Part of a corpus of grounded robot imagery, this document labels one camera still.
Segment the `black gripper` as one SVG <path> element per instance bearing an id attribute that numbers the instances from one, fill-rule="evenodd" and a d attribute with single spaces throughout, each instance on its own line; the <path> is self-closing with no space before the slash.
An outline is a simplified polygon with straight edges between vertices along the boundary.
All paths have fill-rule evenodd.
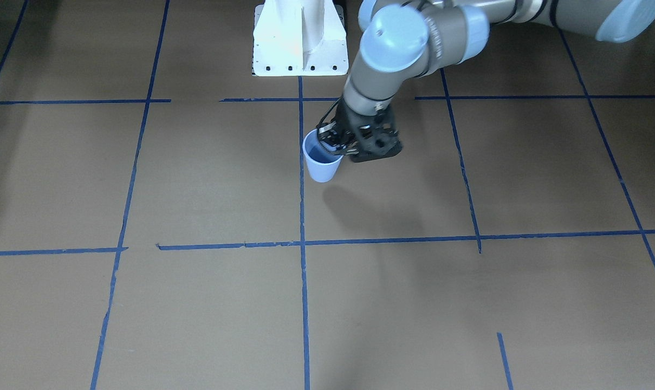
<path id="1" fill-rule="evenodd" d="M 391 106 L 368 116 L 340 103 L 335 113 L 335 122 L 317 128 L 318 141 L 336 142 L 333 155 L 349 156 L 352 162 L 360 163 L 394 157 L 402 151 Z"/>

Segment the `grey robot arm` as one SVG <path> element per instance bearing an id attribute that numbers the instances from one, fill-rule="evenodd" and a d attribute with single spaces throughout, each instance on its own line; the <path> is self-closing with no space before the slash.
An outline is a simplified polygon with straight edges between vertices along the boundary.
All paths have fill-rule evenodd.
<path id="1" fill-rule="evenodd" d="M 401 85 L 480 54 L 491 28 L 536 23 L 623 43 L 655 20 L 655 1 L 364 1 L 359 51 L 331 121 L 313 138 L 329 161 L 390 158 L 403 148 L 390 106 Z"/>

